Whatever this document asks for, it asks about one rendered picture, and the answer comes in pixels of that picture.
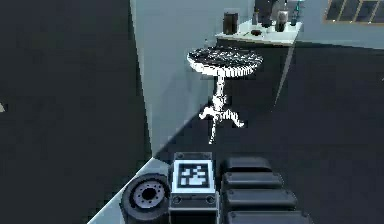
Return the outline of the dark brown box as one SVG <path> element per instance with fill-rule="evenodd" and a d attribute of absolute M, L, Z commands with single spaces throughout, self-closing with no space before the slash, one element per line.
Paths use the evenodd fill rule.
<path fill-rule="evenodd" d="M 223 18 L 223 33 L 233 35 L 237 32 L 238 14 L 225 12 Z"/>

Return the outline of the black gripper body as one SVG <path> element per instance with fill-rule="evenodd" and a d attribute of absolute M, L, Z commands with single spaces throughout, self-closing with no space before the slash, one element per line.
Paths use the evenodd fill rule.
<path fill-rule="evenodd" d="M 134 178 L 120 200 L 124 224 L 168 224 L 169 196 L 166 175 L 148 173 Z"/>

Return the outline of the wooden framed window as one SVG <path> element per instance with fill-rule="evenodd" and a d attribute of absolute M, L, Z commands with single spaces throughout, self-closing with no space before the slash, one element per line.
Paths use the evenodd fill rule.
<path fill-rule="evenodd" d="M 328 0 L 323 21 L 384 26 L 384 0 Z"/>

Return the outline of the white round pedestal table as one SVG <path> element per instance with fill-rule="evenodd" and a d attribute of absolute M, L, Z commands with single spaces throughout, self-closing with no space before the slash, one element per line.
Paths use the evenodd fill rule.
<path fill-rule="evenodd" d="M 263 63 L 263 57 L 254 50 L 216 46 L 193 50 L 187 54 L 186 59 L 190 67 L 196 72 L 216 78 L 212 104 L 206 106 L 199 113 L 200 119 L 205 119 L 207 116 L 212 117 L 213 124 L 208 143 L 213 144 L 216 137 L 216 127 L 223 120 L 231 120 L 239 128 L 245 125 L 239 119 L 238 113 L 226 106 L 225 79 L 251 75 Z"/>

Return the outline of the teal bottle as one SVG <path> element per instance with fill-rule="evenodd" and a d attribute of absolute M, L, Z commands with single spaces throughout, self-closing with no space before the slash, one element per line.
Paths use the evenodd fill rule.
<path fill-rule="evenodd" d="M 295 7 L 293 9 L 293 12 L 292 12 L 292 17 L 291 17 L 291 21 L 290 21 L 290 25 L 291 26 L 296 26 L 298 20 L 299 20 L 299 16 L 300 16 L 300 10 L 301 10 L 301 1 L 300 0 L 297 0 L 296 3 L 295 3 Z"/>

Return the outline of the grey cup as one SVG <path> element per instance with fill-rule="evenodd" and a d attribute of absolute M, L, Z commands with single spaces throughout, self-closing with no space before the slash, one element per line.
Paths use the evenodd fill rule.
<path fill-rule="evenodd" d="M 288 21 L 288 12 L 287 11 L 279 11 L 277 13 L 277 19 L 275 24 L 276 32 L 283 32 L 285 29 L 285 25 Z"/>

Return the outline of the dark tall jug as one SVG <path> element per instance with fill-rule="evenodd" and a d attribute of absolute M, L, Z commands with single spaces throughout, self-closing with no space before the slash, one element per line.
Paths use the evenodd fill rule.
<path fill-rule="evenodd" d="M 277 1 L 278 0 L 255 0 L 254 10 L 258 13 L 258 21 L 262 27 L 268 28 L 272 25 L 272 9 Z"/>

